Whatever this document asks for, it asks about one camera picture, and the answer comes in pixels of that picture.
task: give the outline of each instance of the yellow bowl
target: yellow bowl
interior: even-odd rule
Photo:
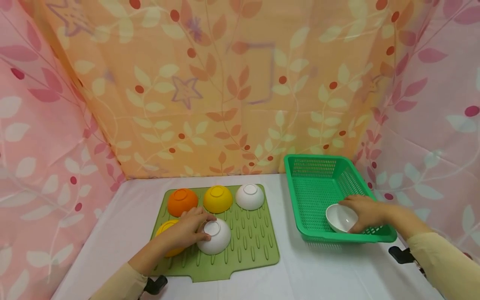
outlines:
[[[156,231],[155,236],[159,235],[160,233],[164,232],[168,228],[172,227],[175,223],[177,223],[178,220],[168,220],[167,222],[163,223],[160,228]],[[177,248],[170,250],[167,254],[165,254],[165,257],[172,257],[175,255],[180,254],[185,248]]]
[[[229,189],[214,185],[205,192],[204,207],[212,214],[220,214],[233,204],[233,196]]]

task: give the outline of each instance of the green basket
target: green basket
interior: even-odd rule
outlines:
[[[287,155],[284,158],[288,188],[297,229],[305,241],[378,243],[396,240],[390,226],[369,228],[361,234],[336,233],[325,211],[354,194],[376,200],[353,163],[342,156]]]

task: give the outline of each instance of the right hand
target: right hand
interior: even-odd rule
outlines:
[[[390,205],[376,202],[372,198],[362,195],[348,196],[338,204],[351,208],[359,217],[355,225],[348,231],[349,233],[361,233],[369,227],[385,225]]]

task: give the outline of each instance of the sleeve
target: sleeve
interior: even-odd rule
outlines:
[[[428,281],[446,299],[473,300],[480,297],[480,265],[447,240],[429,232],[411,237],[407,244]]]
[[[93,294],[90,300],[138,300],[147,284],[147,279],[125,263]]]

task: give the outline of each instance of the black clamp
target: black clamp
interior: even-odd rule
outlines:
[[[160,275],[155,281],[153,281],[151,278],[148,278],[144,292],[147,292],[150,295],[158,295],[160,294],[160,291],[167,285],[167,283],[168,280],[163,275]]]
[[[400,250],[399,247],[393,246],[388,249],[388,253],[390,253],[390,255],[393,256],[393,258],[395,258],[396,262],[399,264],[416,263],[418,268],[420,269],[420,272],[425,276],[425,271],[417,263],[412,253],[410,253],[410,248],[406,248],[405,250]]]

